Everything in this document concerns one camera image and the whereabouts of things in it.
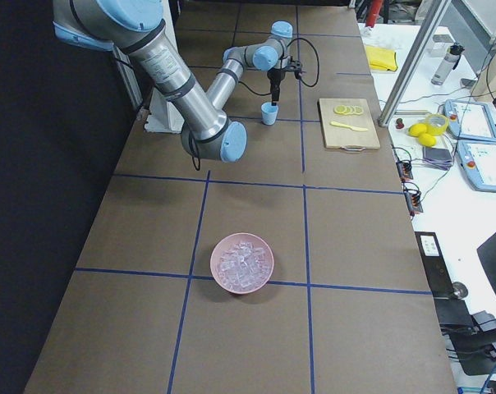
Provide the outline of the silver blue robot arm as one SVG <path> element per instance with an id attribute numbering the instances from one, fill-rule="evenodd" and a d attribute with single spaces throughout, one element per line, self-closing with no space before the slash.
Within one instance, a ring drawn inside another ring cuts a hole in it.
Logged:
<path id="1" fill-rule="evenodd" d="M 272 105 L 279 85 L 292 68 L 289 46 L 293 28 L 273 23 L 261 44 L 225 51 L 223 66 L 204 90 L 166 36 L 160 1 L 55 1 L 55 35 L 63 42 L 93 50 L 120 49 L 135 59 L 153 80 L 159 93 L 181 114 L 181 143 L 194 162 L 238 161 L 246 150 L 246 128 L 223 111 L 247 68 L 266 72 L 271 81 Z"/>

